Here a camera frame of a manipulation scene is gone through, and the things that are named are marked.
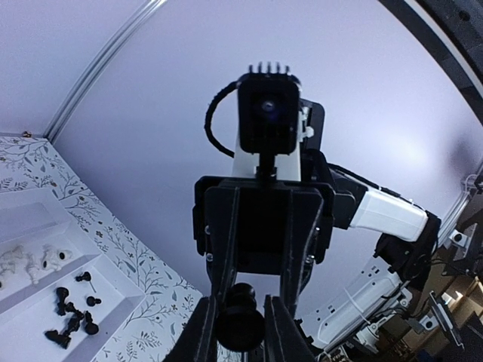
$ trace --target small black object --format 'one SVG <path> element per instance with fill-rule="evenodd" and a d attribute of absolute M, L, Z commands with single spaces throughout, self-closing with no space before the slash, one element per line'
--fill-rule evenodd
<path fill-rule="evenodd" d="M 75 306 L 74 306 L 74 303 L 68 302 L 66 304 L 65 309 L 66 309 L 66 312 L 68 312 L 68 313 L 75 313 L 75 317 L 77 319 L 79 319 L 80 321 L 82 321 L 84 319 L 84 313 L 82 313 L 81 311 L 76 309 Z"/>
<path fill-rule="evenodd" d="M 67 347 L 69 347 L 69 343 L 71 340 L 69 336 L 64 336 L 63 334 L 59 334 L 59 332 L 57 332 L 56 330 L 48 330 L 44 334 L 47 337 L 47 339 L 57 343 L 60 347 L 64 349 L 67 349 Z"/>
<path fill-rule="evenodd" d="M 92 280 L 91 273 L 88 271 L 86 271 L 83 275 L 79 275 L 75 277 L 75 281 L 91 281 L 91 280 Z"/>
<path fill-rule="evenodd" d="M 97 293 L 95 288 L 94 288 L 94 285 L 92 285 L 92 277 L 91 277 L 91 273 L 86 271 L 83 275 L 79 275 L 77 277 L 75 277 L 75 281 L 88 281 L 89 284 L 91 285 L 91 288 L 92 290 L 94 291 L 94 293 Z"/>
<path fill-rule="evenodd" d="M 67 303 L 66 307 L 71 308 L 72 303 Z M 69 319 L 66 330 L 59 334 L 57 330 L 48 330 L 45 332 L 45 337 L 52 342 L 57 343 L 60 347 L 67 349 L 71 341 L 70 335 L 77 332 L 81 327 L 81 320 L 84 319 L 84 314 L 80 311 L 75 310 L 75 316 Z"/>
<path fill-rule="evenodd" d="M 231 351 L 250 351 L 263 341 L 265 320 L 257 311 L 255 289 L 250 284 L 238 283 L 229 290 L 214 332 L 218 342 Z"/>
<path fill-rule="evenodd" d="M 85 327 L 84 331 L 89 335 L 93 336 L 99 332 L 99 326 L 92 320 L 92 314 L 89 311 L 85 312 Z"/>
<path fill-rule="evenodd" d="M 99 298 L 94 298 L 93 296 L 88 296 L 88 299 L 87 299 L 87 304 L 90 306 L 90 307 L 94 307 L 96 304 L 100 304 L 102 303 L 103 301 Z"/>
<path fill-rule="evenodd" d="M 59 302 L 57 302 L 57 314 L 66 315 L 66 298 L 69 296 L 69 290 L 64 287 L 58 287 L 55 293 L 59 299 Z"/>

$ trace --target chess piece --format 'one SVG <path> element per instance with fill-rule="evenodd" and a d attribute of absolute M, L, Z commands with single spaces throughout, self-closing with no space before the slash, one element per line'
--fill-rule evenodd
<path fill-rule="evenodd" d="M 75 315 L 74 317 L 69 319 L 69 322 L 67 323 L 67 328 L 62 332 L 62 334 L 59 334 L 59 332 L 57 332 L 56 330 L 48 330 L 44 334 L 47 339 L 57 343 L 60 347 L 67 349 L 71 341 L 70 335 L 74 332 L 77 332 L 80 327 L 81 319 L 78 318 L 78 315 Z"/>
<path fill-rule="evenodd" d="M 85 322 L 84 331 L 89 336 L 93 336 L 99 332 L 99 326 L 93 322 L 92 314 L 89 311 L 85 312 Z"/>
<path fill-rule="evenodd" d="M 69 290 L 64 287 L 58 287 L 55 290 L 55 293 L 57 294 L 57 298 L 59 299 L 59 302 L 57 302 L 57 314 L 58 315 L 66 315 L 66 298 L 69 296 Z"/>
<path fill-rule="evenodd" d="M 47 339 L 57 343 L 60 347 L 64 349 L 67 349 L 67 347 L 69 347 L 69 343 L 71 340 L 69 336 L 59 334 L 59 332 L 57 332 L 56 330 L 48 330 L 44 333 L 44 335 L 47 337 Z"/>
<path fill-rule="evenodd" d="M 77 282 L 88 281 L 91 284 L 91 288 L 94 291 L 94 293 L 97 293 L 96 290 L 94 289 L 94 285 L 92 285 L 92 276 L 90 272 L 85 271 L 84 274 L 78 275 L 77 277 L 75 277 L 75 281 Z"/>
<path fill-rule="evenodd" d="M 23 258 L 23 246 L 18 245 L 13 250 L 9 250 L 0 255 L 0 272 L 8 271 L 15 274 L 15 265 Z"/>
<path fill-rule="evenodd" d="M 61 262 L 65 262 L 66 260 L 69 260 L 72 258 L 72 251 L 70 250 L 58 250 L 57 251 L 57 258 Z"/>
<path fill-rule="evenodd" d="M 62 266 L 57 258 L 57 251 L 52 245 L 44 245 L 44 257 L 41 265 L 44 270 L 55 270 L 56 272 L 61 270 Z"/>
<path fill-rule="evenodd" d="M 34 255 L 32 253 L 28 253 L 27 255 L 27 265 L 25 270 L 27 274 L 30 276 L 30 280 L 32 284 L 38 284 L 38 271 L 40 270 L 40 266 L 37 263 Z"/>
<path fill-rule="evenodd" d="M 75 313 L 75 316 L 82 321 L 84 319 L 84 313 L 79 311 L 78 309 L 75 308 L 74 303 L 68 302 L 66 304 L 66 312 L 67 313 Z"/>
<path fill-rule="evenodd" d="M 90 307 L 94 307 L 96 304 L 100 304 L 102 302 L 103 302 L 102 300 L 100 300 L 99 298 L 94 298 L 93 296 L 88 296 L 88 298 L 86 300 L 86 303 Z"/>
<path fill-rule="evenodd" d="M 75 277 L 75 281 L 91 281 L 91 280 L 92 280 L 91 273 L 89 273 L 88 271 L 86 271 L 82 275 Z"/>
<path fill-rule="evenodd" d="M 0 290 L 3 290 L 5 289 L 5 287 L 7 286 L 7 280 L 8 276 L 7 276 L 7 271 L 3 270 L 3 271 L 0 271 Z"/>

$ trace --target white cable tie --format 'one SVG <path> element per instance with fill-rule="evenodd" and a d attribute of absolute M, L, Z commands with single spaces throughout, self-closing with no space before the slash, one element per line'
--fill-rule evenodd
<path fill-rule="evenodd" d="M 355 309 L 357 309 L 357 311 L 359 312 L 359 315 L 361 316 L 361 318 L 367 323 L 367 324 L 371 324 L 371 322 L 368 321 L 368 319 L 364 316 L 364 311 L 362 310 L 362 308 L 360 308 L 357 303 L 355 302 L 355 300 L 352 298 L 352 296 L 349 294 L 349 292 L 347 291 L 346 288 L 344 288 L 344 292 L 346 292 L 347 294 L 347 297 L 349 298 L 350 302 L 352 303 L 352 305 L 355 306 Z"/>

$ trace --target black chess piece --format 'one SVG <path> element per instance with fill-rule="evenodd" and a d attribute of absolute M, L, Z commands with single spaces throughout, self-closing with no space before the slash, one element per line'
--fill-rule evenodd
<path fill-rule="evenodd" d="M 76 314 L 74 317 L 69 319 L 67 328 L 62 332 L 62 334 L 59 334 L 59 332 L 56 330 L 48 330 L 44 334 L 45 334 L 45 337 L 47 337 L 47 339 L 57 343 L 60 347 L 67 349 L 69 347 L 70 341 L 72 340 L 70 338 L 70 335 L 74 332 L 77 332 L 80 327 L 81 327 L 81 319 Z"/>
<path fill-rule="evenodd" d="M 68 313 L 74 313 L 75 316 L 80 320 L 82 321 L 84 319 L 84 313 L 82 313 L 81 311 L 79 311 L 78 309 L 75 308 L 74 306 L 74 303 L 72 302 L 68 302 L 66 304 L 66 312 Z"/>
<path fill-rule="evenodd" d="M 92 320 L 92 314 L 89 311 L 85 312 L 85 327 L 84 331 L 89 335 L 93 336 L 99 332 L 99 326 Z"/>
<path fill-rule="evenodd" d="M 93 296 L 88 296 L 88 298 L 86 300 L 86 303 L 90 307 L 94 307 L 96 304 L 100 304 L 102 302 L 103 302 L 102 300 L 100 300 L 99 298 L 94 298 Z"/>
<path fill-rule="evenodd" d="M 69 296 L 69 290 L 64 287 L 58 287 L 55 290 L 59 302 L 57 303 L 57 314 L 66 315 L 66 298 Z"/>
<path fill-rule="evenodd" d="M 59 334 L 59 332 L 57 332 L 56 330 L 48 330 L 44 334 L 47 337 L 47 339 L 57 343 L 63 349 L 67 349 L 67 347 L 69 347 L 69 343 L 71 340 L 69 336 L 64 336 L 63 334 Z"/>
<path fill-rule="evenodd" d="M 75 281 L 91 281 L 91 273 L 86 271 L 84 274 L 75 277 Z"/>
<path fill-rule="evenodd" d="M 78 275 L 77 277 L 75 277 L 75 281 L 88 281 L 94 293 L 97 293 L 94 285 L 92 285 L 92 276 L 90 272 L 85 271 L 84 274 Z"/>

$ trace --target white wall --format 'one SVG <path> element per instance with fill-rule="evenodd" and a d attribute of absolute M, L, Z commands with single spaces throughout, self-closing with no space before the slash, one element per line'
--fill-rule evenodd
<path fill-rule="evenodd" d="M 193 185 L 229 175 L 231 160 L 205 139 L 213 95 L 259 60 L 287 63 L 303 97 L 326 110 L 328 160 L 444 216 L 460 179 L 483 156 L 483 128 L 413 36 L 375 0 L 168 2 L 109 65 L 56 148 L 128 228 L 203 293 L 195 251 Z M 235 139 L 235 97 L 214 119 Z M 339 293 L 374 252 L 378 235 L 334 231 L 299 313 Z M 246 277 L 259 293 L 277 278 Z"/>
<path fill-rule="evenodd" d="M 142 3 L 0 2 L 0 133 L 42 135 L 97 52 Z"/>

